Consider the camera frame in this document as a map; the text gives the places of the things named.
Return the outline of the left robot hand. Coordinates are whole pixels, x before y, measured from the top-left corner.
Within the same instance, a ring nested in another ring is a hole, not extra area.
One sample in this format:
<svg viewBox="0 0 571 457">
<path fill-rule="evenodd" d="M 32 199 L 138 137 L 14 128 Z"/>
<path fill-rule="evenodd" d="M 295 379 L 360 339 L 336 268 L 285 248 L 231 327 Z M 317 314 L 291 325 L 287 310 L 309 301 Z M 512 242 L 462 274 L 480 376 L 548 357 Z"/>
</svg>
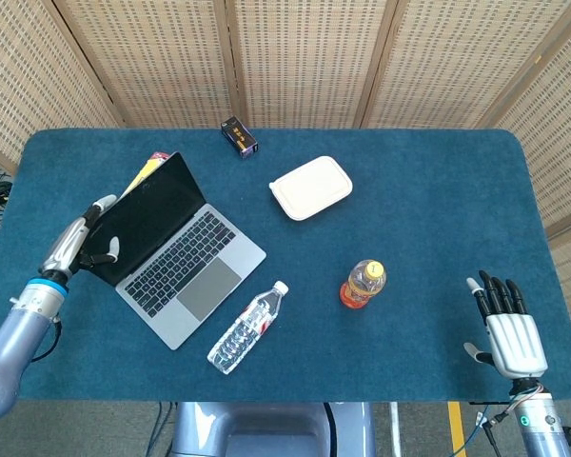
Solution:
<svg viewBox="0 0 571 457">
<path fill-rule="evenodd" d="M 82 247 L 100 216 L 117 200 L 114 194 L 106 195 L 93 202 L 81 216 L 70 223 L 53 243 L 46 260 L 39 267 L 40 276 L 65 285 L 81 268 L 92 269 L 97 265 L 116 263 L 120 252 L 117 236 L 110 239 L 108 251 L 103 254 L 88 254 Z"/>
</svg>

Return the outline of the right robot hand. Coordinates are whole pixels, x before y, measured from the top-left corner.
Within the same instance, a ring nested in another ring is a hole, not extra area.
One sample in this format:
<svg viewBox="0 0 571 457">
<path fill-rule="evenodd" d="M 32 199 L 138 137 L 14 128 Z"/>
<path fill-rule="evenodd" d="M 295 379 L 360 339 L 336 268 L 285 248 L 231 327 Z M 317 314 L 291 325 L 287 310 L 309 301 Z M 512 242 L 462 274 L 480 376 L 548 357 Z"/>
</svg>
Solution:
<svg viewBox="0 0 571 457">
<path fill-rule="evenodd" d="M 501 281 L 484 270 L 479 275 L 480 282 L 468 277 L 466 284 L 476 300 L 491 350 L 482 351 L 466 342 L 465 352 L 506 379 L 541 378 L 548 370 L 547 359 L 521 290 L 510 279 Z"/>
</svg>

